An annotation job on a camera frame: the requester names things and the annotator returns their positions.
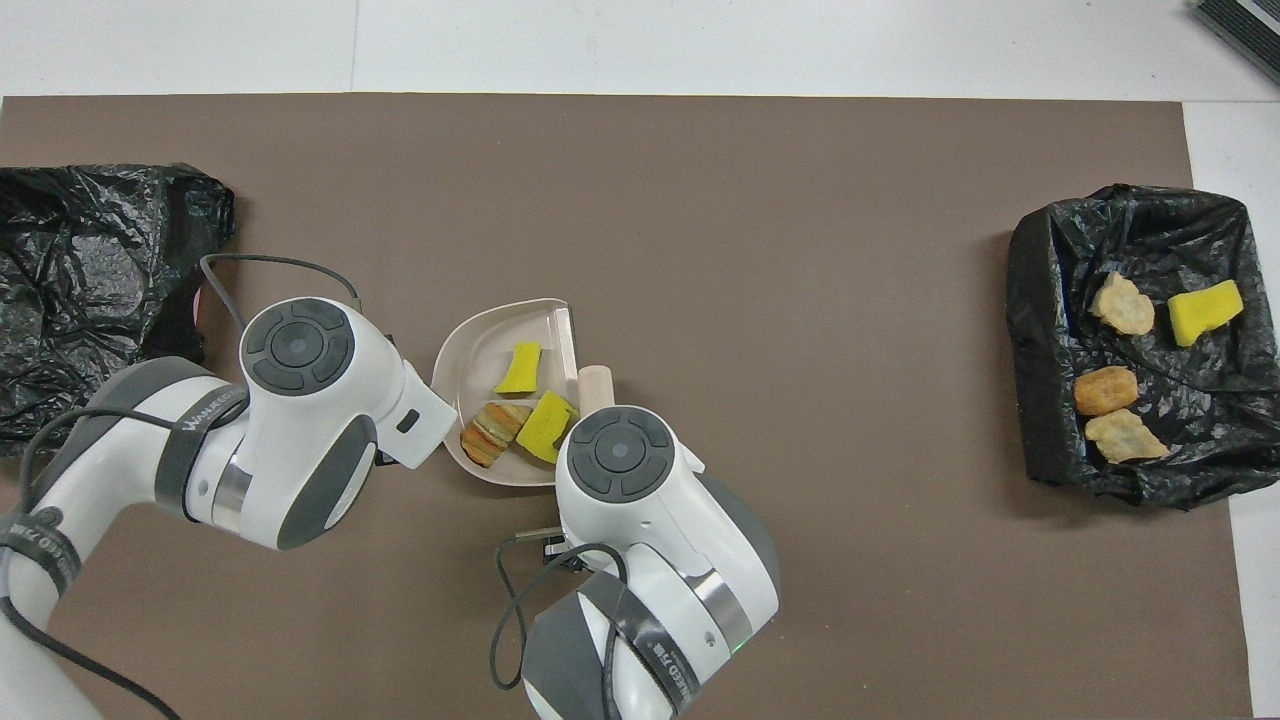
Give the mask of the beige brush handle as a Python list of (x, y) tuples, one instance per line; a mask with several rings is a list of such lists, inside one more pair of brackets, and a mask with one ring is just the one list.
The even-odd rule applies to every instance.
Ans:
[[(613, 375), (608, 366), (590, 365), (579, 372), (579, 410), (582, 416), (614, 405)], [(550, 553), (562, 553), (579, 544), (561, 527), (522, 530), (515, 536), (515, 541), (549, 542), (553, 547)]]

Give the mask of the dark grey ribbed device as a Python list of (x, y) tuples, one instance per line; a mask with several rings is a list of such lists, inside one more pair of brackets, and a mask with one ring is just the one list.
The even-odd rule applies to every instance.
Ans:
[(1280, 86), (1280, 0), (1190, 0), (1190, 12)]

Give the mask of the striped shell shaped bread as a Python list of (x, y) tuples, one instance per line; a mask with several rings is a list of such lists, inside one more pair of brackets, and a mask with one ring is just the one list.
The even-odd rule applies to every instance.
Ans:
[(1117, 272), (1106, 275), (1089, 313), (1120, 334), (1148, 334), (1155, 328), (1153, 301)]

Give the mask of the brown croquette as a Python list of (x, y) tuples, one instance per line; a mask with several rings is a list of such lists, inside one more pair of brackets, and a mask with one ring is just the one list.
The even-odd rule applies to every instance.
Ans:
[(1139, 383), (1128, 368), (1103, 366), (1079, 375), (1071, 395), (1079, 414), (1102, 416), (1133, 405), (1139, 396)]

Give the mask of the black bag lined bin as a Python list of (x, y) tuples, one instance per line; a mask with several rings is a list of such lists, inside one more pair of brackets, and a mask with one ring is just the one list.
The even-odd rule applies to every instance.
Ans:
[(234, 204), (187, 165), (0, 167), (0, 459), (125, 366), (204, 363), (198, 261)]
[[(1089, 313), (1110, 272), (1153, 301), (1148, 334)], [(1178, 346), (1169, 300), (1222, 281), (1243, 313)], [(1033, 211), (1010, 240), (1005, 314), (1032, 480), (1180, 510), (1280, 484), (1280, 337), (1243, 202), (1114, 184)], [(1135, 373), (1128, 410), (1169, 455), (1112, 464), (1085, 438), (1073, 383), (1103, 366)]]

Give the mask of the pale fried dumpling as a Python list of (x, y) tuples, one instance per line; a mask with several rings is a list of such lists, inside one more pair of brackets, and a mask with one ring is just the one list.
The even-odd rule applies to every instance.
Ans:
[(488, 402), (461, 430), (461, 448), (471, 462), (490, 468), (531, 415), (526, 405)]

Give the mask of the notched yellow sponge piece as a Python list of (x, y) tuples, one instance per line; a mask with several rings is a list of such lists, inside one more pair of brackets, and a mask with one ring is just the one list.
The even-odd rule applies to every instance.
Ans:
[(535, 459), (554, 465), (559, 457), (559, 442), (577, 419), (579, 410), (570, 401), (545, 392), (515, 441)]

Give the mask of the yellow sponge chunk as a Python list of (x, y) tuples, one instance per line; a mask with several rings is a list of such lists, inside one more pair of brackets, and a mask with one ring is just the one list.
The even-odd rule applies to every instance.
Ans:
[(1172, 336), (1180, 347), (1190, 347), (1202, 334), (1229, 324), (1243, 309), (1243, 297), (1235, 281), (1176, 293), (1167, 301)]

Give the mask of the curved yellow sponge piece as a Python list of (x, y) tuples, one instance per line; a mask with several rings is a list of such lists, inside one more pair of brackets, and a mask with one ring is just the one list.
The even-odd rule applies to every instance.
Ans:
[(535, 341), (515, 343), (506, 374), (495, 384), (495, 395), (530, 395), (539, 389), (541, 346)]

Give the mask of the brown table mat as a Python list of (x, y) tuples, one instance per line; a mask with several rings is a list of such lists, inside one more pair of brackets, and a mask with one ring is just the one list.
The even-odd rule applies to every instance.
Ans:
[[(236, 249), (358, 288), (424, 377), (481, 310), (566, 300), (780, 551), (780, 614), (687, 720), (1251, 716), (1228, 506), (1029, 482), (1009, 236), (1194, 184), (1181, 108), (799, 97), (10, 97), (0, 167), (184, 163)], [(125, 512), (52, 634), (183, 717), (531, 720), (486, 670), (492, 564), (547, 488), (380, 468), (274, 553)]]

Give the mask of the beige plastic dustpan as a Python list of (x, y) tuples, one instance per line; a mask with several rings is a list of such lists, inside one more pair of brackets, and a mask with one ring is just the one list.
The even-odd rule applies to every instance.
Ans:
[[(520, 342), (540, 346), (536, 391), (502, 396), (493, 391), (504, 379)], [(430, 387), (454, 409), (454, 425), (443, 441), (453, 460), (472, 477), (516, 488), (547, 488), (556, 483), (552, 462), (517, 445), (490, 468), (468, 459), (460, 442), (465, 425), (490, 401), (535, 407), (552, 392), (573, 410), (579, 402), (579, 364), (570, 305), (562, 299), (535, 299), (492, 307), (460, 324), (436, 356)]]

